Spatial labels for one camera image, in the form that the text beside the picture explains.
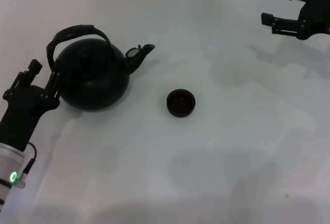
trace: black teapot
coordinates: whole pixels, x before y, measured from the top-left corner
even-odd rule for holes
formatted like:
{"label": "black teapot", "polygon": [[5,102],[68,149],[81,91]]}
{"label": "black teapot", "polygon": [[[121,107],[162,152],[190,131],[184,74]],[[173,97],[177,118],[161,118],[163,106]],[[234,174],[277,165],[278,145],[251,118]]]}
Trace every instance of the black teapot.
{"label": "black teapot", "polygon": [[[82,39],[67,46],[54,62],[56,45],[85,35],[100,39]],[[61,97],[70,105],[99,110],[115,103],[125,92],[129,75],[139,68],[153,49],[152,44],[130,49],[126,55],[93,25],[77,25],[60,31],[47,46],[48,63],[63,77]]]}

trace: small bowl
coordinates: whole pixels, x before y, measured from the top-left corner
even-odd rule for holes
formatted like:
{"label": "small bowl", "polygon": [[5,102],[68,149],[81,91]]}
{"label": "small bowl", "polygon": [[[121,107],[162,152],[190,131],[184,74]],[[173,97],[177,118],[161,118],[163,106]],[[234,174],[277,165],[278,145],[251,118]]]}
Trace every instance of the small bowl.
{"label": "small bowl", "polygon": [[168,95],[166,104],[169,112],[175,117],[186,117],[194,110],[196,100],[190,91],[177,89]]}

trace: white table surface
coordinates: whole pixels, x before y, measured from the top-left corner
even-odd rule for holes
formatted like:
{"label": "white table surface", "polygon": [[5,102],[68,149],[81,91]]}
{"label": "white table surface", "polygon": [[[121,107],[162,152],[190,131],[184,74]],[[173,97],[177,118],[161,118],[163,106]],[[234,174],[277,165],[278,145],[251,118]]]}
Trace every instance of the white table surface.
{"label": "white table surface", "polygon": [[[0,223],[330,223],[330,37],[272,35],[260,19],[296,19],[302,6],[0,0],[0,92],[34,58],[45,86],[46,45],[71,25],[94,24],[124,53],[156,45],[115,107],[86,113],[62,101],[42,116],[38,159]],[[184,119],[166,108],[177,88],[196,97]],[[1,116],[6,108],[0,101]]]}

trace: green led light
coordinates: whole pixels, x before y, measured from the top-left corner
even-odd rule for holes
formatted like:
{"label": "green led light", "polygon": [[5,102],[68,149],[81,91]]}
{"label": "green led light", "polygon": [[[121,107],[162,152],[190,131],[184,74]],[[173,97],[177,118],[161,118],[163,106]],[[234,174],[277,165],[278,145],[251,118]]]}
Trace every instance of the green led light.
{"label": "green led light", "polygon": [[17,172],[13,172],[11,175],[10,175],[10,182],[11,183],[13,183],[13,182],[15,182],[15,180],[16,180],[16,178],[17,178]]}

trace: teapot body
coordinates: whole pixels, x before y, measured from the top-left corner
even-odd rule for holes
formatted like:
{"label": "teapot body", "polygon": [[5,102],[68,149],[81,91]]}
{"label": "teapot body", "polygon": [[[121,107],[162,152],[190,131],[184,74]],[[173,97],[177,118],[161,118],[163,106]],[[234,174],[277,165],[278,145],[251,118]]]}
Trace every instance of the teapot body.
{"label": "teapot body", "polygon": [[129,74],[123,69],[125,56],[100,39],[82,39],[67,46],[56,62],[65,64],[65,84],[61,97],[84,110],[99,110],[114,104],[124,94]]}

